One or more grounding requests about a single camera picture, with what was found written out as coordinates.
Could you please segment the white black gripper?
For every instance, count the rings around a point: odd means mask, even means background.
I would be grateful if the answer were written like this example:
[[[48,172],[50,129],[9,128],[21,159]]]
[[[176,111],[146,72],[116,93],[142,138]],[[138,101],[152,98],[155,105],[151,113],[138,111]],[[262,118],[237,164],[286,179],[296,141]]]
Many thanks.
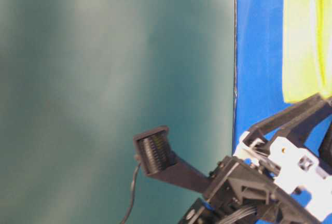
[[[264,135],[280,128],[267,155],[259,151]],[[297,207],[309,222],[322,222],[331,214],[331,99],[315,94],[266,118],[245,131],[221,174],[204,192],[208,202],[228,183],[240,202],[243,188],[264,193]]]

